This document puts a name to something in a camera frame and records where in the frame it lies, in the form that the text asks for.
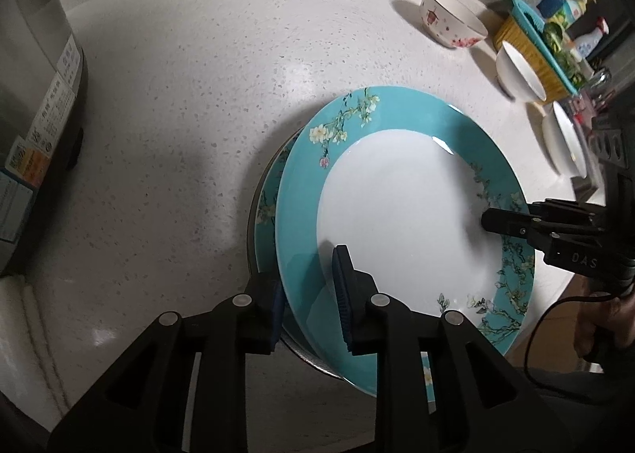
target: teal-rimmed plate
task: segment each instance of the teal-rimmed plate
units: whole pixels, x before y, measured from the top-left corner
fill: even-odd
[[[313,350],[376,394],[374,355],[342,339],[331,253],[412,310],[458,309],[505,353],[533,286],[526,242],[485,232],[487,207],[526,211],[504,155],[472,119],[397,86],[357,90],[324,107],[287,158],[275,209],[278,266],[295,320]],[[423,371],[434,400],[427,358]]]

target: black cable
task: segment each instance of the black cable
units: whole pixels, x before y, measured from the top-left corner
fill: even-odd
[[[540,327],[542,322],[545,320],[545,317],[547,317],[549,312],[551,312],[551,310],[553,310],[555,307],[558,307],[558,306],[560,306],[561,304],[564,304],[564,303],[605,303],[606,301],[611,301],[611,300],[613,300],[615,298],[616,298],[616,296],[613,295],[613,294],[609,294],[607,296],[599,296],[599,297],[572,296],[570,298],[560,299],[559,301],[556,301],[554,304],[549,306],[547,308],[547,311],[545,313],[543,313],[541,315],[541,317],[538,319],[538,323],[536,324],[536,327],[531,332],[531,335],[529,335],[529,342],[527,342],[527,349],[525,350],[525,361],[523,361],[523,372],[525,373],[526,378],[531,383],[533,383],[536,387],[540,387],[542,389],[549,390],[550,392],[555,392],[555,393],[560,394],[562,396],[568,397],[569,399],[580,401],[582,403],[586,403],[586,404],[589,404],[589,405],[602,405],[602,404],[607,403],[608,401],[595,401],[595,400],[589,398],[588,396],[585,396],[585,395],[582,395],[582,394],[576,394],[575,392],[569,392],[568,390],[564,390],[564,389],[561,389],[561,388],[558,388],[558,387],[552,387],[551,385],[548,385],[546,383],[542,383],[542,382],[536,380],[530,374],[529,368],[527,366],[527,363],[528,363],[528,360],[529,360],[529,350],[531,349],[531,343],[533,342],[533,338],[536,336],[538,328]]]

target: orange sticker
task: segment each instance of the orange sticker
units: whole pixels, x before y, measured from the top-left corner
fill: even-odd
[[[44,153],[30,147],[20,136],[17,136],[4,168],[31,186],[39,188],[50,163],[51,159]]]

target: white plate center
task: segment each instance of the white plate center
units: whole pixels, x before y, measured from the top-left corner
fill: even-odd
[[[439,315],[440,294],[465,311],[492,299],[501,268],[500,236],[481,227],[487,202],[474,172],[439,139],[381,131],[354,143],[331,166],[317,211],[317,243],[332,284],[335,245],[357,270],[410,309]]]

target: white bowl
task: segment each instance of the white bowl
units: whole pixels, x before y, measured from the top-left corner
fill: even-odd
[[[547,100],[547,93],[531,65],[512,45],[503,42],[496,55],[498,84],[513,100],[533,102]]]
[[[476,14],[458,0],[421,0],[421,20],[441,45],[467,48],[487,37]]]
[[[587,177],[587,163],[573,122],[557,102],[545,109],[542,134],[558,172],[568,177]]]

